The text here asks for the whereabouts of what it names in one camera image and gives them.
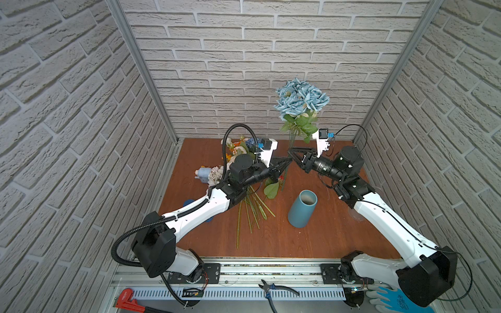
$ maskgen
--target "black cable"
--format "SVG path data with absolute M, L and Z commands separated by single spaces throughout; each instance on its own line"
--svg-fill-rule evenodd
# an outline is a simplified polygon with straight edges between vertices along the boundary
M 383 211 L 385 211 L 386 213 L 390 214 L 390 216 L 393 217 L 393 219 L 396 220 L 397 223 L 400 224 L 400 226 L 402 226 L 412 237 L 414 237 L 414 239 L 416 239 L 417 241 L 419 241 L 419 243 L 421 243 L 425 247 L 430 248 L 430 249 L 435 250 L 435 251 L 438 251 L 438 252 L 442 252 L 442 253 L 458 254 L 463 259 L 463 261 L 466 264 L 466 266 L 468 267 L 468 271 L 470 273 L 470 284 L 469 284 L 468 290 L 466 290 L 466 292 L 462 296 L 460 296 L 460 297 L 458 297 L 456 299 L 441 299 L 441 298 L 437 298 L 438 300 L 440 300 L 440 301 L 454 302 L 454 301 L 459 301 L 459 300 L 463 299 L 464 297 L 466 297 L 469 294 L 469 292 L 471 290 L 471 287 L 473 286 L 473 272 L 471 271 L 471 267 L 469 266 L 469 264 L 464 259 L 464 256 L 460 252 L 457 252 L 457 251 L 445 251 L 445 250 L 439 250 L 439 249 L 436 249 L 436 248 L 432 248 L 432 247 L 428 246 L 426 243 L 424 243 L 421 240 L 419 240 L 416 236 L 414 236 L 414 234 L 412 232 L 410 232 L 410 230 L 408 230 L 407 228 L 405 228 L 405 226 L 402 225 L 402 223 L 400 223 L 400 221 L 395 216 L 393 216 L 393 214 L 391 214 L 390 212 L 388 212 L 388 210 L 385 209 L 384 207 L 380 206 L 379 204 L 370 202 L 370 201 L 365 201 L 365 200 L 358 200 L 358 201 L 360 201 L 360 202 L 367 202 L 367 203 L 370 203 L 370 204 L 374 204 L 374 205 L 380 207 L 381 209 L 383 209 Z
M 334 137 L 332 137 L 332 138 L 333 138 L 333 139 L 329 140 L 328 142 L 334 141 L 334 143 L 336 143 L 336 136 L 334 136 Z M 327 153 L 326 153 L 326 154 L 325 154 L 325 156 L 327 156 L 327 157 L 329 157 L 329 158 L 330 158 L 330 157 L 332 156 L 332 154 L 333 154 L 333 153 L 334 153 L 334 146 L 332 146 L 332 151 L 331 151 L 331 154 L 327 154 Z
M 258 187 L 256 190 L 254 190 L 254 191 L 253 191 L 253 192 L 251 192 L 251 193 L 248 193 L 248 194 L 247 194 L 247 196 L 250 196 L 250 195 L 252 195 L 253 193 L 256 193 L 256 192 L 259 190 L 259 188 L 261 188 L 261 186 L 262 186 L 262 185 L 263 185 L 263 181 L 261 181 L 261 184 L 259 184 L 259 187 Z
M 201 203 L 199 203 L 195 207 L 193 207 L 193 208 L 191 208 L 191 209 L 189 209 L 187 211 L 184 211 L 184 212 L 178 214 L 177 217 L 179 218 L 179 217 L 186 216 L 186 215 L 188 215 L 190 213 L 193 213 L 196 210 L 198 210 L 199 208 L 203 207 L 207 202 L 209 202 L 209 199 L 204 199 Z M 175 219 L 176 219 L 175 215 L 168 216 L 168 217 L 159 219 L 158 221 L 155 221 L 155 222 L 152 222 L 152 223 L 149 223 L 149 224 L 144 224 L 144 225 L 141 225 L 141 226 L 137 226 L 137 227 L 132 228 L 131 230 L 125 232 L 123 235 L 121 235 L 120 237 L 118 237 L 118 239 L 111 246 L 111 257 L 113 258 L 113 260 L 115 260 L 115 262 L 117 262 L 119 264 L 122 264 L 122 265 L 142 267 L 143 265 L 141 265 L 140 262 L 129 261 L 129 260 L 121 258 L 118 255 L 117 250 L 118 250 L 118 246 L 120 245 L 120 243 L 122 241 L 124 241 L 127 237 L 129 237 L 130 235 L 135 234 L 135 233 L 137 233 L 138 231 L 140 231 L 142 229 L 150 228 L 151 226 L 160 225 L 162 223 L 167 223 L 167 222 L 170 222 L 170 221 L 174 221 Z
M 165 284 L 165 286 L 167 287 L 167 289 L 169 289 L 169 292 L 170 294 L 174 297 L 174 299 L 176 299 L 177 302 L 179 302 L 182 306 L 184 307 L 191 307 L 191 306 L 194 306 L 195 304 L 199 303 L 200 300 L 194 300 L 194 301 L 184 301 L 183 299 L 181 299 L 175 292 L 174 290 L 172 289 L 172 287 L 170 286 L 169 282 L 167 281 L 167 279 L 165 279 L 165 276 L 164 274 L 160 274 L 160 276 L 162 277 L 162 280 L 163 280 L 163 283 Z
M 320 173 L 319 173 L 319 172 L 317 172 L 317 176 L 318 176 L 318 179 L 320 179 L 320 181 L 322 182 L 322 184 L 323 184 L 324 186 L 326 186 L 326 187 L 327 187 L 327 188 L 329 188 L 329 189 L 333 189 L 332 184 L 329 186 L 329 185 L 327 185 L 327 184 L 324 182 L 324 180 L 320 177 Z
M 228 139 L 228 135 L 230 134 L 230 132 L 237 128 L 237 127 L 243 127 L 245 129 L 247 129 L 250 134 L 252 135 L 252 138 L 254 139 L 254 153 L 255 153 L 255 158 L 254 158 L 254 164 L 256 164 L 258 162 L 258 159 L 259 159 L 259 154 L 257 154 L 256 152 L 258 152 L 258 138 L 256 137 L 256 135 L 254 134 L 254 131 L 249 127 L 247 126 L 246 124 L 244 123 L 236 123 L 236 124 L 233 124 L 231 125 L 227 130 L 226 132 L 224 133 L 224 136 L 222 138 L 222 159 L 223 159 L 223 167 L 222 167 L 222 176 L 221 176 L 221 181 L 224 180 L 224 177 L 226 176 L 226 164 L 227 164 L 227 161 L 226 161 L 226 140 Z
M 466 292 L 462 296 L 460 296 L 456 299 L 441 299 L 441 298 L 437 298 L 437 299 L 440 301 L 454 302 L 454 301 L 459 301 L 459 300 L 463 299 L 464 297 L 466 297 L 469 294 L 471 287 L 473 287 L 473 272 L 471 271 L 471 267 L 469 266 L 468 262 L 466 262 L 466 260 L 464 259 L 464 256 L 457 251 L 443 251 L 443 250 L 438 250 L 438 249 L 432 248 L 432 247 L 426 245 L 425 243 L 423 243 L 423 245 L 425 247 L 432 249 L 432 250 L 439 251 L 442 253 L 455 253 L 455 254 L 459 255 L 463 259 L 464 264 L 466 264 L 466 267 L 468 267 L 468 271 L 470 272 L 470 284 L 468 286 L 468 289 L 466 290 Z
M 334 137 L 336 137 L 339 134 L 340 131 L 342 131 L 343 129 L 345 129 L 348 126 L 358 126 L 358 127 L 360 127 L 361 129 L 364 130 L 364 133 L 365 133 L 365 143 L 364 143 L 364 146 L 362 147 L 362 150 L 360 150 L 360 153 L 358 154 L 358 156 L 360 156 L 362 154 L 362 151 L 364 151 L 365 146 L 367 146 L 367 141 L 369 140 L 369 135 L 367 134 L 367 131 L 365 130 L 365 128 L 362 125 L 360 125 L 360 124 L 348 124 L 348 125 L 345 125 L 345 126 L 341 127 L 340 130 L 338 130 L 338 132 L 334 135 Z
M 170 222 L 170 221 L 173 221 L 174 219 L 175 219 L 175 216 L 169 216 L 169 217 L 166 217 L 166 218 L 163 218 L 163 219 L 159 219 L 158 221 L 153 222 L 153 223 L 149 223 L 149 224 L 137 226 L 137 227 L 132 228 L 131 230 L 125 232 L 123 235 L 121 235 L 120 237 L 118 237 L 118 239 L 111 246 L 111 257 L 115 260 L 115 262 L 117 262 L 119 264 L 122 264 L 122 265 L 142 267 L 143 265 L 141 265 L 141 263 L 139 263 L 139 262 L 134 262 L 134 261 L 129 261 L 129 260 L 122 259 L 118 255 L 118 252 L 117 252 L 118 246 L 127 237 L 129 237 L 130 235 L 132 235 L 134 233 L 137 233 L 138 231 L 140 231 L 142 229 L 149 228 L 149 227 L 155 226 L 155 225 L 160 225 L 162 223 Z

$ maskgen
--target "blue artificial rose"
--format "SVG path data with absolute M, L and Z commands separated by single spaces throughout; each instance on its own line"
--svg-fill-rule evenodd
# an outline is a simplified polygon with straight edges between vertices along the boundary
M 318 112 L 330 100 L 320 89 L 298 78 L 287 81 L 282 88 L 277 88 L 277 93 L 280 99 L 277 100 L 278 104 L 274 108 L 282 113 L 280 118 L 283 121 L 285 121 L 285 114 L 297 116 L 305 113 L 307 109 Z

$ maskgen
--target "brick wall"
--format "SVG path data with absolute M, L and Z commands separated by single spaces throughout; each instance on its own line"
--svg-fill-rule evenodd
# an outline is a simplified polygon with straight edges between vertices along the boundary
M 104 1 L 0 10 L 0 311 L 96 312 L 171 142 Z
M 178 136 L 222 137 L 247 122 L 284 139 L 275 88 L 307 79 L 331 97 L 319 126 L 362 122 L 427 4 L 120 1 Z
M 452 302 L 456 311 L 501 308 L 500 10 L 496 1 L 445 1 L 374 116 L 364 151 L 385 200 L 471 265 L 473 289 Z M 468 284 L 458 268 L 447 297 Z

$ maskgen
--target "flower bouquet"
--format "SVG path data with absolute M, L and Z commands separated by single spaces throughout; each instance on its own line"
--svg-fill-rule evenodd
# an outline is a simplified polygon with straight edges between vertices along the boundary
M 277 93 L 280 98 L 274 108 L 281 112 L 280 119 L 284 121 L 280 130 L 289 131 L 289 148 L 294 145 L 297 135 L 309 143 L 311 135 L 318 130 L 313 123 L 317 121 L 318 112 L 329 103 L 329 97 L 297 78 L 277 88 Z

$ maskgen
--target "metal rail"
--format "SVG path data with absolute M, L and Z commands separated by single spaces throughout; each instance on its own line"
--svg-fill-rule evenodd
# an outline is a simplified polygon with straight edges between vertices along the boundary
M 153 103 L 160 114 L 160 118 L 162 119 L 163 124 L 167 128 L 167 133 L 172 140 L 172 142 L 177 145 L 178 137 L 176 135 L 176 131 L 170 122 L 169 115 L 163 106 L 162 99 L 160 98 L 160 93 L 156 87 L 155 82 L 153 81 L 153 77 L 148 69 L 148 65 L 144 60 L 143 54 L 141 53 L 141 49 L 139 48 L 139 44 L 137 43 L 136 37 L 132 32 L 132 27 L 130 26 L 127 17 L 125 16 L 125 12 L 120 4 L 119 0 L 107 0 L 108 7 L 110 8 L 111 15 L 115 19 L 117 23 L 118 30 L 122 33 L 122 37 L 125 41 L 125 44 L 129 48 L 130 55 L 134 59 L 136 63 L 137 69 L 141 74 L 141 77 L 144 80 L 144 85 L 148 89 L 151 99 L 153 99 Z
M 384 80 L 383 85 L 379 89 L 376 98 L 374 98 L 374 101 L 372 102 L 372 105 L 362 122 L 362 126 L 364 128 L 367 128 L 369 126 L 370 122 L 372 121 L 372 118 L 374 117 L 374 114 L 376 114 L 377 110 L 383 103 L 384 98 L 386 98 L 386 95 L 390 91 L 391 87 L 393 87 L 393 85 L 397 81 L 398 76 L 400 75 L 403 68 L 407 64 L 407 61 L 409 61 L 409 58 L 411 57 L 412 53 L 414 53 L 417 44 L 419 43 L 424 33 L 428 29 L 428 26 L 430 25 L 431 21 L 438 12 L 438 9 L 442 6 L 443 1 L 444 0 L 430 0 L 430 2 L 428 2 L 428 5 L 424 8 L 424 12 L 421 15 L 419 21 L 417 22 L 417 25 L 414 28 L 414 31 L 412 32 L 409 40 L 407 41 L 404 48 L 402 49 L 402 52 L 400 53 L 397 60 L 393 64 L 390 73 L 388 74 L 388 76 L 386 76 L 386 79 Z M 363 133 L 362 129 L 359 129 L 357 131 L 355 137 L 353 137 L 353 143 L 356 143 L 358 142 L 358 140 L 360 140 L 362 133 Z

